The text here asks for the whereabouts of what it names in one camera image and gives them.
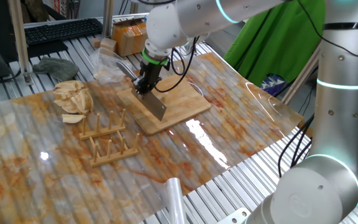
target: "green backdrop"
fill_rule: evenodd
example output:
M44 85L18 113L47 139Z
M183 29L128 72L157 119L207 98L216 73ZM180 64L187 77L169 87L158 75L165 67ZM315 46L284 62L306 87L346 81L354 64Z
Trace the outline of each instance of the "green backdrop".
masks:
M301 0L320 34L324 0ZM320 38L297 1L283 3L248 20L224 59L244 78L260 86L273 73L292 82Z

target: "green cloth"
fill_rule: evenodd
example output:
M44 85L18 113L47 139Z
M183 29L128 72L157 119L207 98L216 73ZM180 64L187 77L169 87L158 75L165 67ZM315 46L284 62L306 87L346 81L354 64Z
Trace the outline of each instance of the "green cloth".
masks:
M321 34L325 20L324 0L301 2ZM319 40L298 2L291 1L250 18L224 59L257 86L271 73L292 82Z
M32 67L36 74L49 74L60 82L73 79L80 69L73 62L60 58L43 57Z

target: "metal table frame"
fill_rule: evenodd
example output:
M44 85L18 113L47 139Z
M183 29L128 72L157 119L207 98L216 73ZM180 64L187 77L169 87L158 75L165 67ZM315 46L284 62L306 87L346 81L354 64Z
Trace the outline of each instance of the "metal table frame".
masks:
M136 14L130 16L114 16L113 22L132 19L133 17L144 17L145 14ZM64 21L47 22L55 24ZM41 26L44 23L26 24L24 27ZM94 80L92 76L93 66L90 63L89 56L94 51L91 46L91 39L101 36L79 37L64 41L68 51L58 52L44 57L64 58L77 64L80 71L75 76L76 80L87 82ZM207 44L200 43L197 45L196 53L205 54L214 52ZM130 55L127 59L132 63L134 68L140 68L140 54ZM29 67L39 63L41 57L30 58ZM20 69L18 62L9 64L13 72ZM19 77L7 83L0 84L0 101L10 100L22 96L40 93L52 90L58 83L50 75L32 74L33 85L26 85L23 78ZM272 144L268 148L253 155L251 158L241 162L235 167L230 168L223 174L210 180L198 189L184 196L185 210L188 223L217 223L239 208L246 208L253 211L263 199L275 191L278 182L277 161L278 157L293 134L298 129L294 129L291 135ZM283 170L289 169L290 160L295 146L299 139L294 141L288 152L283 157ZM305 138L301 144L305 147L310 141ZM167 209L157 212L155 215L146 218L141 223L169 223L169 212ZM356 208L342 223L358 224L358 208Z

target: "knife blade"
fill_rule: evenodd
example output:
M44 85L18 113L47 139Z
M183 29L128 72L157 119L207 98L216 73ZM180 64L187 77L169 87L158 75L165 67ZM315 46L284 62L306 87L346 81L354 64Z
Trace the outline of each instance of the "knife blade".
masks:
M132 94L158 119L162 120L167 106L161 102L152 92L146 93L144 96L137 94L136 88L132 87Z

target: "metal pole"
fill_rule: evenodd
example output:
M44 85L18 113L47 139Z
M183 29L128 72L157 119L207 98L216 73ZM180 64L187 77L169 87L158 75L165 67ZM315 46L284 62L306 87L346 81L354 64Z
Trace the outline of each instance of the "metal pole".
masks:
M20 0L9 0L9 9L11 10L12 23L16 39L16 49L19 55L19 65L23 73L25 83L32 84L32 79L29 74L31 72L29 56L27 54L27 43L24 35L24 25L22 17L22 7Z
M111 37L113 4L114 0L104 0L103 38Z

